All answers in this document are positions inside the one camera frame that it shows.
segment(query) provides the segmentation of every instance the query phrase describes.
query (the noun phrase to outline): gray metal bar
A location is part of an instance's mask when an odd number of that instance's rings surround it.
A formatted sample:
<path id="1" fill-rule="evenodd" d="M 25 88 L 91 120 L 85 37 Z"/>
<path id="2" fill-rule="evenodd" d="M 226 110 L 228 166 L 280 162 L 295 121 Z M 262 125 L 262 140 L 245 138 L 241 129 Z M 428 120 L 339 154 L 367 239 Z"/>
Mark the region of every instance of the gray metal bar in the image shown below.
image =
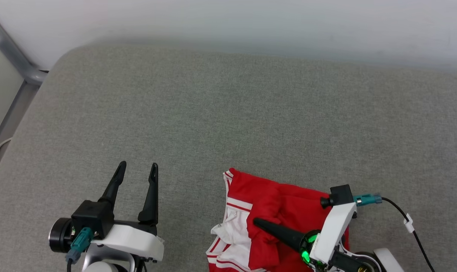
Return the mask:
<path id="1" fill-rule="evenodd" d="M 30 64 L 28 59 L 22 54 L 14 41 L 8 36 L 4 28 L 0 25 L 0 51 L 18 70 L 20 75 L 27 83 L 40 86 L 47 75 L 46 72 L 39 71 Z"/>
<path id="2" fill-rule="evenodd" d="M 9 110 L 7 111 L 7 114 L 5 115 L 4 119 L 2 120 L 2 123 L 0 124 L 0 136 L 7 124 L 7 122 L 9 121 L 10 116 L 12 115 L 12 112 L 14 110 L 16 103 L 19 100 L 20 92 L 22 91 L 22 89 L 25 87 L 26 84 L 27 84 L 26 81 L 22 82 L 22 85 L 20 86 L 19 90 L 17 91 L 17 94 L 15 95 L 14 101 L 12 102 L 11 106 L 9 107 Z"/>

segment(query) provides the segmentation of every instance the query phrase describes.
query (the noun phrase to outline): cable connector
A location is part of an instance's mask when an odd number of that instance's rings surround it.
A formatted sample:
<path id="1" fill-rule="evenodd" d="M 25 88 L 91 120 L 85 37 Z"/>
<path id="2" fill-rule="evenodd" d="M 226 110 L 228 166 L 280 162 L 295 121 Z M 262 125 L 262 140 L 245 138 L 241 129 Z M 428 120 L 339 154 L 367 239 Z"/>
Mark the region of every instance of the cable connector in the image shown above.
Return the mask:
<path id="1" fill-rule="evenodd" d="M 358 207 L 382 202 L 380 193 L 367 193 L 366 195 L 353 196 L 353 200 Z"/>
<path id="2" fill-rule="evenodd" d="M 406 217 L 408 217 L 408 221 L 403 219 L 403 224 L 405 224 L 405 227 L 409 233 L 413 233 L 415 231 L 415 228 L 413 228 L 413 219 L 411 219 L 409 213 L 406 214 Z"/>
<path id="3" fill-rule="evenodd" d="M 81 253 L 88 248 L 93 238 L 94 233 L 90 228 L 82 228 L 76 239 L 74 239 L 73 243 L 71 244 L 71 249 L 66 254 L 66 261 L 71 259 L 73 260 L 73 264 L 76 264 L 80 258 Z"/>

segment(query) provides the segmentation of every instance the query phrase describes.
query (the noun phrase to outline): green led light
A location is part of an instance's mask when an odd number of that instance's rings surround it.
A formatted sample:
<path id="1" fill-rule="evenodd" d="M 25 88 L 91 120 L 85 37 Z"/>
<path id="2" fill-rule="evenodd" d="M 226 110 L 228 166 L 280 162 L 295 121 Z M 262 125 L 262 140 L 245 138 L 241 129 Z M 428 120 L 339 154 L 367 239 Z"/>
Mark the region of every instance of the green led light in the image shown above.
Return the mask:
<path id="1" fill-rule="evenodd" d="M 314 243 L 314 241 L 316 241 L 316 238 L 317 238 L 317 237 L 318 237 L 317 235 L 310 236 L 310 237 L 307 239 L 307 241 L 308 241 L 309 243 Z"/>
<path id="2" fill-rule="evenodd" d="M 309 258 L 309 252 L 307 252 L 306 250 L 304 250 L 304 251 L 301 253 L 301 257 L 303 258 L 303 261 L 304 261 L 305 263 L 311 262 L 311 258 Z"/>

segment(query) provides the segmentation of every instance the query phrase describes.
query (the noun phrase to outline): white fabric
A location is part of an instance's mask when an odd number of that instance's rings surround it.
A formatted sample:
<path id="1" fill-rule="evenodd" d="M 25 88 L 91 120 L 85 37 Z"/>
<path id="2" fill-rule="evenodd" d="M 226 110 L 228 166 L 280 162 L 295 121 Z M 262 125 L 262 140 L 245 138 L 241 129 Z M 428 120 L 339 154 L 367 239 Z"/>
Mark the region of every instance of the white fabric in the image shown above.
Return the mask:
<path id="1" fill-rule="evenodd" d="M 223 177 L 228 194 L 233 174 L 227 171 Z M 210 231 L 217 237 L 207 251 L 209 263 L 215 263 L 220 268 L 230 267 L 241 272 L 251 271 L 249 268 L 251 240 L 247 231 L 247 217 L 251 208 L 251 203 L 234 198 L 225 198 L 224 220 Z"/>

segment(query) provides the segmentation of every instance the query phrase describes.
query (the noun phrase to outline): red garment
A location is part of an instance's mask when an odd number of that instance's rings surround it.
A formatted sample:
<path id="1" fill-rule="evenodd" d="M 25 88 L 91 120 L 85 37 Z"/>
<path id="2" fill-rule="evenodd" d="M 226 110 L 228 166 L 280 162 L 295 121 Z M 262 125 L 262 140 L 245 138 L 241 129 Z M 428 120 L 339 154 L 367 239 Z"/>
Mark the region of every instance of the red garment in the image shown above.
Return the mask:
<path id="1" fill-rule="evenodd" d="M 251 270 L 263 268 L 272 272 L 311 271 L 301 260 L 299 253 L 256 227 L 253 220 L 259 217 L 302 233 L 322 229 L 330 208 L 323 209 L 320 198 L 327 198 L 327 193 L 290 184 L 279 184 L 269 179 L 239 172 L 233 168 L 228 173 L 233 177 L 225 179 L 228 191 L 227 207 L 241 208 L 241 212 L 244 210 L 249 212 L 246 220 L 248 237 L 251 240 L 248 267 Z M 346 230 L 345 236 L 345 247 L 349 248 L 348 230 Z M 221 246 L 224 248 L 222 252 L 230 247 L 229 244 Z M 235 270 L 246 270 L 241 267 L 240 263 L 241 261 Z M 214 270 L 214 266 L 212 266 L 210 271 L 222 270 Z"/>

